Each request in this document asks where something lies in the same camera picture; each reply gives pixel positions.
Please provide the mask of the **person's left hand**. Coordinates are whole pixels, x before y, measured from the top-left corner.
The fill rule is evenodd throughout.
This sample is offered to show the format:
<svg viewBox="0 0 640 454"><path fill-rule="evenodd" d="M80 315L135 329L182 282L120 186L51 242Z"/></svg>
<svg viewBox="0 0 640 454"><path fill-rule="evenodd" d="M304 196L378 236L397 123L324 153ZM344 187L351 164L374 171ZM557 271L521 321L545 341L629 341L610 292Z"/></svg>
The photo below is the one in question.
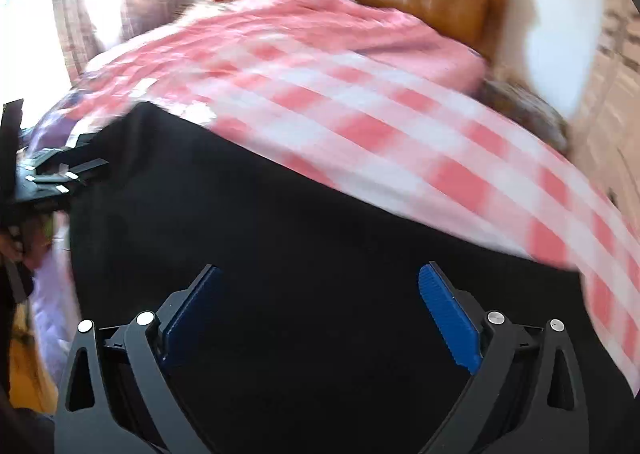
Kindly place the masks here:
<svg viewBox="0 0 640 454"><path fill-rule="evenodd" d="M50 215L36 215L20 227L17 236L10 229L1 230L1 261L23 263L35 272L52 247L53 219Z"/></svg>

